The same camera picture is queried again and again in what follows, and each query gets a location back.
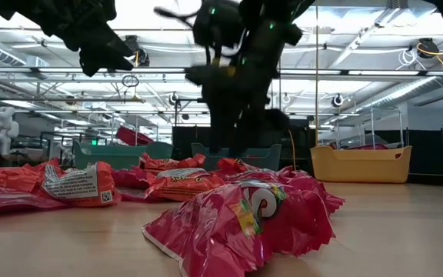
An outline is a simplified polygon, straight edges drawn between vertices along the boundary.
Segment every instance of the teal plastic tub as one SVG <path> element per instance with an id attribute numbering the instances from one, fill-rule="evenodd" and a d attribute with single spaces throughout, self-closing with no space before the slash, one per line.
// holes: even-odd
<path id="1" fill-rule="evenodd" d="M 205 169 L 216 170 L 216 164 L 220 159 L 228 157 L 229 149 L 221 149 L 216 154 L 210 154 L 209 148 L 204 147 L 201 143 L 192 143 L 192 155 L 203 154 L 206 156 Z M 241 159 L 248 165 L 257 166 L 261 169 L 279 170 L 280 166 L 281 145 L 273 145 L 269 149 L 247 149 L 238 159 Z"/>
<path id="2" fill-rule="evenodd" d="M 130 169 L 139 166 L 139 158 L 144 152 L 153 159 L 169 159 L 174 147 L 164 142 L 151 142 L 146 146 L 115 146 L 74 141 L 73 148 L 77 169 L 86 169 L 96 162 L 107 162 L 113 169 Z"/>

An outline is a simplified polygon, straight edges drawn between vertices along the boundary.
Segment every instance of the yellow bin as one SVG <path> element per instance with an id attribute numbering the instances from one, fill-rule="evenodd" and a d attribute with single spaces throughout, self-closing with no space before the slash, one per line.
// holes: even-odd
<path id="1" fill-rule="evenodd" d="M 389 150 L 311 149 L 315 177 L 325 182 L 404 183 L 411 146 Z"/>

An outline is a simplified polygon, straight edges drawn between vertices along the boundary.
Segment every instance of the desk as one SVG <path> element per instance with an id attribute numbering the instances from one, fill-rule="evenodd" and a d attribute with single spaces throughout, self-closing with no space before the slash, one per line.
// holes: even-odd
<path id="1" fill-rule="evenodd" d="M 300 259 L 277 255 L 247 276 L 443 276 L 443 187 L 327 188 L 348 200 L 331 218 L 337 239 Z M 177 262 L 141 232 L 173 205 L 123 202 L 0 216 L 0 277 L 179 277 Z"/>

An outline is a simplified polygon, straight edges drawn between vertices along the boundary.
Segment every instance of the wooden floor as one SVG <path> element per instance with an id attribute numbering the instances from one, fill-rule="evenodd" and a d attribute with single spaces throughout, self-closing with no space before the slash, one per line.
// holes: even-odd
<path id="1" fill-rule="evenodd" d="M 443 277 L 443 187 L 327 188 L 347 199 L 332 217 L 337 239 L 300 259 L 277 256 L 248 276 Z M 0 217 L 0 277 L 180 276 L 177 262 L 141 233 L 169 206 Z"/>

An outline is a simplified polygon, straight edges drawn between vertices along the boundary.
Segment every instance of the barcode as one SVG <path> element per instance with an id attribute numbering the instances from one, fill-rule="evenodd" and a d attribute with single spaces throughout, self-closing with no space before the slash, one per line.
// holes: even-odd
<path id="1" fill-rule="evenodd" d="M 112 191 L 100 192 L 102 203 L 112 202 Z"/>

